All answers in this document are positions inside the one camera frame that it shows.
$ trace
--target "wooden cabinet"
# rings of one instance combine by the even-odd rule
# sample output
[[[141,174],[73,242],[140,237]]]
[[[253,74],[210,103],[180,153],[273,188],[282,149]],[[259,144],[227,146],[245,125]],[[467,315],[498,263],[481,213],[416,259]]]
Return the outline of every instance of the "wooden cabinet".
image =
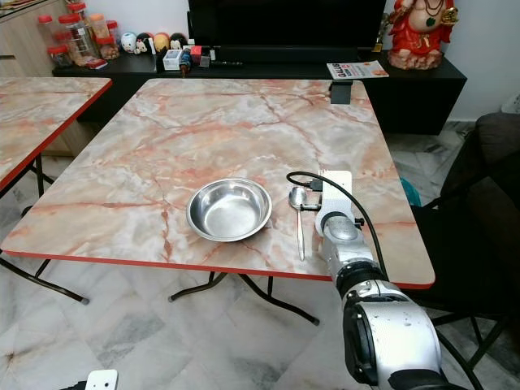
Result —
[[[63,0],[46,0],[9,15],[0,15],[0,77],[51,77],[54,63],[38,31],[38,16],[53,20],[67,14]],[[74,121],[44,154],[76,156],[93,138],[92,131]]]

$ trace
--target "stainless steel bowl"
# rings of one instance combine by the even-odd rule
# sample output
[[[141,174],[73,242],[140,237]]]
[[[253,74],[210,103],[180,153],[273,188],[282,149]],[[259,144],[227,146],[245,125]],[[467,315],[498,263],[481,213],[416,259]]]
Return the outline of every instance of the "stainless steel bowl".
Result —
[[[199,236],[229,242],[258,232],[271,211],[271,197],[260,184],[228,178],[199,189],[188,202],[186,218]]]

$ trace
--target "red table edge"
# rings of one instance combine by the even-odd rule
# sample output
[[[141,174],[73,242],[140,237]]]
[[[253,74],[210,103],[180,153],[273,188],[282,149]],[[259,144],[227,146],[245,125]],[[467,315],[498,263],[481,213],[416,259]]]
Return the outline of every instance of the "red table edge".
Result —
[[[137,260],[119,260],[115,258],[82,258],[78,256],[62,255],[62,254],[42,254],[42,253],[28,253],[28,252],[17,252],[9,249],[3,249],[3,252],[10,254],[11,256],[20,256],[25,258],[50,258],[55,260],[70,260],[73,262],[99,262],[102,264],[119,264],[125,266],[142,266],[142,267],[157,267],[157,268],[171,268],[178,270],[191,270],[191,271],[214,271],[214,272],[226,272],[229,274],[246,274],[246,275],[261,275],[261,276],[274,276],[280,278],[289,279],[301,279],[301,280],[319,280],[325,282],[332,282],[332,278],[327,275],[311,275],[311,274],[295,274],[292,272],[282,271],[260,271],[250,270],[241,268],[230,268],[225,266],[198,266],[195,264],[179,264],[171,262],[142,262]],[[435,283],[435,277],[431,283],[426,284],[412,284],[412,283],[400,283],[393,282],[397,287],[410,289],[410,290],[427,290]]]
[[[78,116],[83,114],[87,108],[89,108],[92,103],[99,99],[101,95],[103,95],[107,89],[112,86],[112,80],[109,79],[106,84],[99,89],[92,97],[87,100],[83,106],[81,106],[74,114],[72,114],[69,119],[61,124],[52,134],[50,134],[35,150],[33,150],[26,158],[24,158],[20,164],[12,169],[6,177],[0,180],[0,190],[6,187],[11,180],[13,180],[33,159],[36,158],[38,154],[42,152],[52,141],[54,141],[59,134],[61,134],[66,128],[68,128],[69,124],[71,124]]]

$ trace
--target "black cable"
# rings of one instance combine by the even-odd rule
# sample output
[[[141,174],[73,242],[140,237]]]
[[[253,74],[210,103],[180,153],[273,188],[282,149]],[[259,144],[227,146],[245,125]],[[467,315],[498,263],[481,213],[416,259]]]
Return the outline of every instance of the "black cable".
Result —
[[[357,209],[361,212],[363,215],[363,218],[366,221],[366,224],[368,225],[368,228],[370,230],[370,234],[372,235],[372,240],[374,241],[374,247],[375,247],[375,253],[377,254],[377,259],[379,261],[379,267],[381,268],[381,272],[383,272],[384,277],[388,280],[388,274],[387,274],[387,268],[384,266],[384,260],[383,260],[383,253],[381,252],[381,246],[379,245],[379,240],[377,238],[377,234],[375,233],[374,225],[372,224],[372,221],[368,214],[366,213],[365,209],[363,209],[363,206],[361,206],[361,203],[351,194],[349,191],[341,187],[339,184],[335,183],[334,181],[328,179],[327,177],[323,177],[321,175],[316,175],[312,172],[305,172],[305,171],[295,171],[290,172],[285,176],[287,180],[289,180],[291,183],[295,185],[300,185],[302,187],[310,187],[310,183],[302,183],[299,181],[296,181],[293,179],[293,176],[308,176],[313,177],[315,179],[324,181],[327,184],[330,184],[332,187],[343,193],[350,201],[356,205]]]
[[[71,386],[69,388],[63,388],[62,390],[85,390],[87,387],[87,381],[82,380],[81,382],[76,383],[74,386]]]

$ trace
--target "black tv cabinet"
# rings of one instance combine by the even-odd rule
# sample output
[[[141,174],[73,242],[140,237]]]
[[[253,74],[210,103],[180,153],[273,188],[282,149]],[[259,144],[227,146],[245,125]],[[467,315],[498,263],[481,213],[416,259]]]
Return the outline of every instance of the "black tv cabinet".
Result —
[[[439,134],[464,87],[466,77],[446,58],[429,71],[402,71],[391,67],[386,53],[360,53],[378,59],[389,77],[364,80],[383,132]],[[155,71],[155,59],[146,54],[122,53],[97,71],[83,67],[54,69],[57,77],[110,77],[113,86],[79,120],[106,124],[148,80],[181,77],[179,71]],[[246,63],[243,67],[195,67],[189,78],[330,80],[324,63]]]

